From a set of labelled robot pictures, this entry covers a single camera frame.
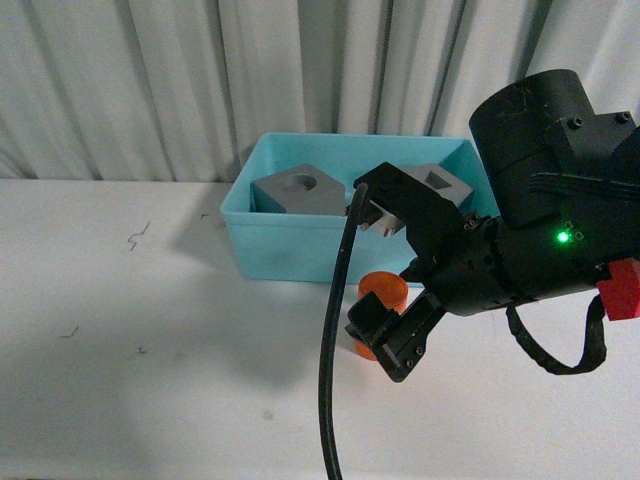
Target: light blue bin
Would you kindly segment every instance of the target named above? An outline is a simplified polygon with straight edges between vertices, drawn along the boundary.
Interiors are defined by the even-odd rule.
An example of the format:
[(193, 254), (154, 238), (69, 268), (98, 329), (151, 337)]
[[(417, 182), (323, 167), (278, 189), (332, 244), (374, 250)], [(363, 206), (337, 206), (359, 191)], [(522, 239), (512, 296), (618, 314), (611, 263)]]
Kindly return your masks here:
[[(260, 138), (220, 208), (242, 274), (330, 282), (346, 221), (339, 216), (253, 212), (253, 180), (310, 163), (344, 183), (348, 204), (354, 180), (382, 162), (397, 167), (438, 163), (474, 188), (472, 209), (498, 215), (482, 163), (466, 139), (269, 133)], [(374, 270), (399, 273), (413, 258), (404, 229), (389, 238), (373, 229), (358, 231), (347, 281), (358, 283)]]

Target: white curtain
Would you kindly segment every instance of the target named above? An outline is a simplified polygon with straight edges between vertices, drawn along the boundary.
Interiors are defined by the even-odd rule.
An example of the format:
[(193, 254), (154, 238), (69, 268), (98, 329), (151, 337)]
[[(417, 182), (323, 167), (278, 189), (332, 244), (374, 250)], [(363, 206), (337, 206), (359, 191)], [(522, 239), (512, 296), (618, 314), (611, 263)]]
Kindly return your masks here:
[(231, 181), (269, 131), (470, 137), (551, 68), (640, 120), (640, 0), (0, 2), (0, 178)]

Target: orange cap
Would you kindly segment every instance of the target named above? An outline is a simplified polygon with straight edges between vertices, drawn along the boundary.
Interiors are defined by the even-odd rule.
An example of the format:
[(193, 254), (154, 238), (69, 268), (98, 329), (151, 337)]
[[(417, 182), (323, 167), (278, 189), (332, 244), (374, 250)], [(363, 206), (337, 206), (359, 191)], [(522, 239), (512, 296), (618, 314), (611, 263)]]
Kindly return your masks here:
[[(409, 285), (399, 275), (391, 272), (371, 272), (360, 280), (358, 284), (358, 298), (373, 292), (380, 299), (386, 309), (394, 309), (402, 313), (407, 309)], [(376, 356), (362, 342), (356, 340), (356, 352), (367, 360), (376, 360)]]

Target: white tabletop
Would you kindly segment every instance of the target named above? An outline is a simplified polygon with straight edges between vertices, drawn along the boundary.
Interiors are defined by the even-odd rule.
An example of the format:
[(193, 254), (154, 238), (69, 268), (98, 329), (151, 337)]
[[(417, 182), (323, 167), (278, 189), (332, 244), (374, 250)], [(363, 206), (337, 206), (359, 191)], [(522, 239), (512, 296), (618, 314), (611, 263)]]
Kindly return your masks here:
[[(329, 287), (243, 279), (218, 213), (227, 190), (0, 181), (0, 477), (325, 478)], [(521, 314), (574, 364), (592, 296)], [(640, 322), (605, 328), (599, 370), (554, 377), (502, 312), (447, 316), (401, 384), (341, 329), (345, 479), (637, 477)]]

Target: red connector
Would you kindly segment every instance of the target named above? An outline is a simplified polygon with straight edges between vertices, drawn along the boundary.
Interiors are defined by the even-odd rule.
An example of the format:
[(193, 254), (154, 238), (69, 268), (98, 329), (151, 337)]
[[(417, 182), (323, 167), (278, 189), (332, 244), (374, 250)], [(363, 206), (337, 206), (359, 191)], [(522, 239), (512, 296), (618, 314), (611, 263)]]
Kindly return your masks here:
[(609, 320), (640, 317), (640, 262), (633, 258), (609, 264), (611, 280), (596, 285)]

